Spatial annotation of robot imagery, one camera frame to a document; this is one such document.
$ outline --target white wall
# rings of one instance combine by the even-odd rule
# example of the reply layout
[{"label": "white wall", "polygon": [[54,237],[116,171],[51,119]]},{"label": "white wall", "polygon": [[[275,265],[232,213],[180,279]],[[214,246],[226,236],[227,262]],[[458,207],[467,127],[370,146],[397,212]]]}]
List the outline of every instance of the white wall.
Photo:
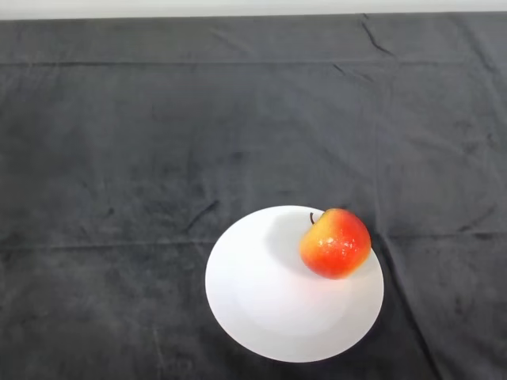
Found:
[{"label": "white wall", "polygon": [[507,10],[507,0],[0,0],[0,19]]}]

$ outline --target white plate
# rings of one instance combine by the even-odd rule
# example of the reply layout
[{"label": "white plate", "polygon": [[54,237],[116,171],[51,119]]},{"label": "white plate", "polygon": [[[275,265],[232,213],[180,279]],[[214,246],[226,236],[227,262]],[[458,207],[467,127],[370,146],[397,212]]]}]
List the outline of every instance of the white plate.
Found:
[{"label": "white plate", "polygon": [[373,252],[346,279],[315,275],[299,258],[299,240],[322,211],[280,206],[231,226],[213,247],[206,294],[216,320],[238,343],[285,362],[337,355],[373,326],[383,277]]}]

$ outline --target red apple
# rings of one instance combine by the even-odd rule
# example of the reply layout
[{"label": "red apple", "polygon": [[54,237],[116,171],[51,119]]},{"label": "red apple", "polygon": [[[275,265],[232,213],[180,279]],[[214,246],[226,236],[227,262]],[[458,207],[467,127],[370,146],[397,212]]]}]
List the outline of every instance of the red apple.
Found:
[{"label": "red apple", "polygon": [[339,208],[322,214],[299,243],[304,264],[328,279],[339,279],[354,272],[371,249],[372,240],[366,226],[352,212]]}]

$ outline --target plate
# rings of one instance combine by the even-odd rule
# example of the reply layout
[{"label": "plate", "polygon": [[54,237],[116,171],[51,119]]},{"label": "plate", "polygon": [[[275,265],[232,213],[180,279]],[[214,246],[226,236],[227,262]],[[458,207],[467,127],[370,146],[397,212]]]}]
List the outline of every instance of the plate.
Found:
[{"label": "plate", "polygon": [[373,326],[383,276],[373,252],[345,279],[314,274],[299,240],[322,211],[301,206],[247,215],[216,242],[205,275],[213,315],[234,340],[259,355],[301,363],[326,359]]}]

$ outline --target apple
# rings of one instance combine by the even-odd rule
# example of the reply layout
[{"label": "apple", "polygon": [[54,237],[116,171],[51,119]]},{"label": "apple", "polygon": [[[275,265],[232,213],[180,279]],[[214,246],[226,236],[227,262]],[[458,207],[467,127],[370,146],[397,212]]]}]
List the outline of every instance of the apple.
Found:
[{"label": "apple", "polygon": [[328,279],[354,272],[372,249],[368,229],[352,212],[331,208],[324,212],[299,243],[301,259],[309,269]]}]

